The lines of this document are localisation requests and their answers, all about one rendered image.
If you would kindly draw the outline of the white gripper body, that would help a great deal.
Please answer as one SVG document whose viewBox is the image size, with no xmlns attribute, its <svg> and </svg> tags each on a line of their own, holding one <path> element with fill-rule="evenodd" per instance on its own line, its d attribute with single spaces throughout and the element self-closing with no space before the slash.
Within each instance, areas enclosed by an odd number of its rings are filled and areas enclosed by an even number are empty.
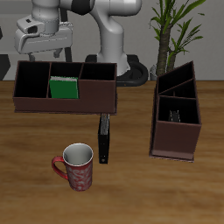
<svg viewBox="0 0 224 224">
<path fill-rule="evenodd" d="M 73 43 L 73 25 L 60 22 L 59 30 L 52 36 L 25 34 L 17 29 L 15 49 L 20 54 L 38 53 L 70 47 Z"/>
</svg>

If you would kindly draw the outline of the green book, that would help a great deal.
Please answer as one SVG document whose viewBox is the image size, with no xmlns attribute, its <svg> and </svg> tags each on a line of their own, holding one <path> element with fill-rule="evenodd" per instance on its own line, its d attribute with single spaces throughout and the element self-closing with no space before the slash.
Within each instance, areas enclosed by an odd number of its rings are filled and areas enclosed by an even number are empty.
<svg viewBox="0 0 224 224">
<path fill-rule="evenodd" d="M 52 76 L 49 80 L 52 98 L 78 99 L 78 79 L 75 77 Z"/>
</svg>

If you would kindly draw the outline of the wide dark brown desk caddy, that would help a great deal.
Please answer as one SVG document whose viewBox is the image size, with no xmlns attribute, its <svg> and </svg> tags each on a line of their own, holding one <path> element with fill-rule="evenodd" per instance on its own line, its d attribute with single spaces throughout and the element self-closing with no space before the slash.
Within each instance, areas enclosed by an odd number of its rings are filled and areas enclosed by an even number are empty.
<svg viewBox="0 0 224 224">
<path fill-rule="evenodd" d="M 52 76 L 78 79 L 77 99 L 52 97 Z M 56 61 L 19 61 L 13 91 L 17 112 L 116 113 L 116 64 Z"/>
</svg>

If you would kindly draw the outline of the black book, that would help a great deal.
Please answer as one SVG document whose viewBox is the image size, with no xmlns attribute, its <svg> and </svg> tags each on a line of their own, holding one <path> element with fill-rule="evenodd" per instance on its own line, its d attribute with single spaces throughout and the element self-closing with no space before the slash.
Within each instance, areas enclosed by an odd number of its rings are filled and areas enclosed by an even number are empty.
<svg viewBox="0 0 224 224">
<path fill-rule="evenodd" d="M 106 164 L 109 159 L 109 114 L 101 114 L 98 129 L 99 163 Z"/>
</svg>

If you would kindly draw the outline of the dark grey striped book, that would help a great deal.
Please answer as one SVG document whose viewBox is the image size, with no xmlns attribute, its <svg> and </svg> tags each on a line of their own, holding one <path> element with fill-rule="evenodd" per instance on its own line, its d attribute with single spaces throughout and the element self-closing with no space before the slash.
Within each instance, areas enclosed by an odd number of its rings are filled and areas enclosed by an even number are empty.
<svg viewBox="0 0 224 224">
<path fill-rule="evenodd" d="M 169 122 L 175 122 L 175 123 L 179 123 L 180 122 L 180 118 L 179 118 L 179 112 L 178 111 L 171 111 L 169 114 Z"/>
</svg>

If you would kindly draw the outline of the narrow dark brown desk caddy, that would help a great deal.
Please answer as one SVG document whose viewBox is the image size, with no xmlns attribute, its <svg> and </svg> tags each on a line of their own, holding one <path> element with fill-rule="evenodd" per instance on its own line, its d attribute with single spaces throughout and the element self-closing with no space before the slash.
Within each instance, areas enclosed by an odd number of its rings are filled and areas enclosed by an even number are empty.
<svg viewBox="0 0 224 224">
<path fill-rule="evenodd" d="M 171 111 L 178 111 L 180 122 L 168 121 Z M 191 61 L 157 77 L 150 157 L 193 162 L 200 129 L 200 105 Z"/>
</svg>

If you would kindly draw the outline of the green pot plant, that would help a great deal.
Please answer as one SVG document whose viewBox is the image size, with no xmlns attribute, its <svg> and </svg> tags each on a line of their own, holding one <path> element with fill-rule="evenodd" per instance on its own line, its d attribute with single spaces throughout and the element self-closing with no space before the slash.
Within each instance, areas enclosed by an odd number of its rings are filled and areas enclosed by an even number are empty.
<svg viewBox="0 0 224 224">
<path fill-rule="evenodd" d="M 155 39 L 159 42 L 156 76 L 160 76 L 174 69 L 176 56 L 179 53 L 187 53 L 186 46 L 194 40 L 202 39 L 197 36 L 200 31 L 200 24 L 195 26 L 189 33 L 186 33 L 192 19 L 179 24 L 184 16 L 196 7 L 202 5 L 206 0 L 195 0 L 189 3 L 186 0 L 179 9 L 175 7 L 177 0 L 159 0 L 159 10 L 152 8 L 156 16 L 150 20 L 155 21 L 158 28 L 154 27 L 157 34 Z"/>
</svg>

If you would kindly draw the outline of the red patterned mug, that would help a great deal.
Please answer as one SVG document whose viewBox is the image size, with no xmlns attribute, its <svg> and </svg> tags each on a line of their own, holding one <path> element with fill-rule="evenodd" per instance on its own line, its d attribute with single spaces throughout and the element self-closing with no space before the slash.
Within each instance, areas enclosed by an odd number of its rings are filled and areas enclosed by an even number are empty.
<svg viewBox="0 0 224 224">
<path fill-rule="evenodd" d="M 92 185 L 94 152 L 85 143 L 73 143 L 67 146 L 60 157 L 52 159 L 53 170 L 69 182 L 70 187 L 77 191 L 86 191 Z M 61 162 L 66 167 L 63 172 L 56 166 Z"/>
</svg>

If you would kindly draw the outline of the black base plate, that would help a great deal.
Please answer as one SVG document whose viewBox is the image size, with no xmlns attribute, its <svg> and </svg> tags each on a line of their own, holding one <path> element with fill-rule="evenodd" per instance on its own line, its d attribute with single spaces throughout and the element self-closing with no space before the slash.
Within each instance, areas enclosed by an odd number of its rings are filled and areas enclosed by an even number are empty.
<svg viewBox="0 0 224 224">
<path fill-rule="evenodd" d="M 106 54 L 88 55 L 80 79 L 98 89 L 115 90 L 116 87 L 138 87 L 148 80 L 148 69 L 136 55 Z"/>
</svg>

